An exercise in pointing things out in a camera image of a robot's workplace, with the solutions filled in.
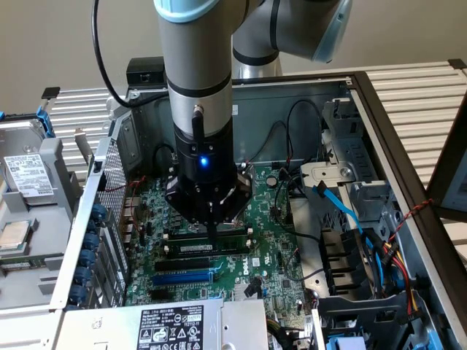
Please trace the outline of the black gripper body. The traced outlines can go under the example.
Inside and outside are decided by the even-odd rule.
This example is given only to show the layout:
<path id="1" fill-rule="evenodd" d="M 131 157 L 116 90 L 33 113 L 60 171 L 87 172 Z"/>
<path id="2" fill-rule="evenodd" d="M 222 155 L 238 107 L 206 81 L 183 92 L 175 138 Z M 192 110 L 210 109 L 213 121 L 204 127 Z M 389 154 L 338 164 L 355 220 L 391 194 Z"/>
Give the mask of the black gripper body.
<path id="1" fill-rule="evenodd" d="M 238 215 L 233 127 L 227 125 L 200 142 L 174 130 L 179 168 L 165 199 L 186 220 L 216 225 Z"/>

